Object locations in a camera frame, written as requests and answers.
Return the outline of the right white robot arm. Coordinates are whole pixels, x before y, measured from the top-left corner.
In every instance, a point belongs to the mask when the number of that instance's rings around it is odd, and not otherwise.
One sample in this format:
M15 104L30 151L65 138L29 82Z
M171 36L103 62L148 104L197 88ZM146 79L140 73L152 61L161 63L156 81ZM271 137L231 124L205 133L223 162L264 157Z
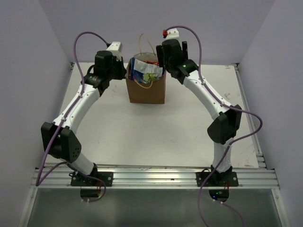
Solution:
M198 65L187 55L187 42L167 39L156 46L159 65L165 67L171 76L189 89L203 104L213 122L207 134L214 142L214 160L211 180L215 185L223 185L232 171L231 151L228 145L240 127L241 112L230 109L232 106L223 99L204 78L199 77Z

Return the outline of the blue snack bag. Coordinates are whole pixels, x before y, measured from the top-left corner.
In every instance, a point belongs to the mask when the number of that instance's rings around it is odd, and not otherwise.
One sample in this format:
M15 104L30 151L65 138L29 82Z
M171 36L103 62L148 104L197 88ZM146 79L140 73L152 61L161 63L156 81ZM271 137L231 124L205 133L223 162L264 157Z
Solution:
M158 65L155 64L145 63L134 57L131 58L130 64L131 64L130 73L131 76L133 77L135 75L138 75L140 77L143 74L153 74L156 77L156 79L158 79L165 72L165 69L163 67L159 67Z

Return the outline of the green gummy candy bag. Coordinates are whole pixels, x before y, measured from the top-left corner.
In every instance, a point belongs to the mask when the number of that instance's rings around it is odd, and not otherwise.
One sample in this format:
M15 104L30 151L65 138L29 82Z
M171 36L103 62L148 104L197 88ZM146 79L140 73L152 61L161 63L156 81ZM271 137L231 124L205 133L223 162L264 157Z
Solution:
M155 73L145 73L142 75L141 82L144 84L152 83L161 78L161 75L155 74Z

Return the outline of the brown paper bag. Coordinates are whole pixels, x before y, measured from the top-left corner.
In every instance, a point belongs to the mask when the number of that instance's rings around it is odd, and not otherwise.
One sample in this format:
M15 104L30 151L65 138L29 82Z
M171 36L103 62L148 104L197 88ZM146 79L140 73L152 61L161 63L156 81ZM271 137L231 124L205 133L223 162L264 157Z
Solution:
M149 46L151 47L151 51L144 52L142 50L141 38L143 36L146 36L146 34L141 34L139 36L139 40L138 40L139 53L135 54L133 57L138 60L141 60L143 62L144 61L158 61L156 51L149 39L146 39L146 40L147 40L147 43L149 44ZM134 77L131 76L130 60L127 65L127 74L125 76L130 103L164 104L165 95L166 95L166 70L159 80L152 82L152 83L144 84L141 82L142 76L140 76L140 77L138 75L135 75Z

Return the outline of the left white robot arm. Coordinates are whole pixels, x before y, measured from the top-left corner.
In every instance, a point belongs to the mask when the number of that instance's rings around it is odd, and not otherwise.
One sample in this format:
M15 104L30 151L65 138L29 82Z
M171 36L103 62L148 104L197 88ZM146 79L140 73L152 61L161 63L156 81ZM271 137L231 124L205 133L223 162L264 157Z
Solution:
M81 179L85 184L92 186L98 181L98 173L93 171L94 163L82 154L76 133L88 110L109 87L110 81L124 79L126 69L120 51L110 49L98 51L90 68L93 72L83 77L74 98L52 123L43 123L41 134L45 153L67 162L82 173Z

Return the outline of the red Doritos chip bag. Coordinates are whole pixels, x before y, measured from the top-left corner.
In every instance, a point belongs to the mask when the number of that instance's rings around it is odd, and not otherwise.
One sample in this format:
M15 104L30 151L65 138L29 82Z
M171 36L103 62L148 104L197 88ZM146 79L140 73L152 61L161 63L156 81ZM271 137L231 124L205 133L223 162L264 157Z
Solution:
M147 64L157 65L159 66L159 63L157 61L144 61Z

